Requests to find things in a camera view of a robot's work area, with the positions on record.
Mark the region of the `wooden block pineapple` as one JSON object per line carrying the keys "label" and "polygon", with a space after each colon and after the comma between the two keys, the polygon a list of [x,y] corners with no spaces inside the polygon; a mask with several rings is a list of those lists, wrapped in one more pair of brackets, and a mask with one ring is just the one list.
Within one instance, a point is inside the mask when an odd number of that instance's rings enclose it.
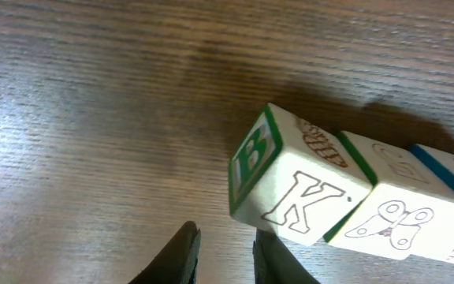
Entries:
{"label": "wooden block pineapple", "polygon": [[409,151],[347,131],[337,135],[373,185],[324,236],[328,245],[395,260],[415,255],[454,192]]}

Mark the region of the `wooden block number five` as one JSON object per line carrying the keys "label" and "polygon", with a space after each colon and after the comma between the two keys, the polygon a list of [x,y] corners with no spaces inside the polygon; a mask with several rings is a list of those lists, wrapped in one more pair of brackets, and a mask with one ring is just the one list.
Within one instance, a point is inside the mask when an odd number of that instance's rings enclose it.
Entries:
{"label": "wooden block number five", "polygon": [[331,133],[268,103],[229,160],[229,214],[313,245],[371,192]]}

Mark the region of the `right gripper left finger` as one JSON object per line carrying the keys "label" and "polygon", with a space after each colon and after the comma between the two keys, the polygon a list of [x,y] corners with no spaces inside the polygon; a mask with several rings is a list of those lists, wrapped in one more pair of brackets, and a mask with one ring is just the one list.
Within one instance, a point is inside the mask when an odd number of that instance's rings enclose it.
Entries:
{"label": "right gripper left finger", "polygon": [[129,284],[196,284],[201,231],[187,221]]}

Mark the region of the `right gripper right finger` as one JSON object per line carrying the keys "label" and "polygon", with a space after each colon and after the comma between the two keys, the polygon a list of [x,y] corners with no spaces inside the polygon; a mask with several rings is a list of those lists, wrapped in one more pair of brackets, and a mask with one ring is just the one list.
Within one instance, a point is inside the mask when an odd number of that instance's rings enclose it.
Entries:
{"label": "right gripper right finger", "polygon": [[255,284],[319,284],[275,234],[257,229],[252,252]]}

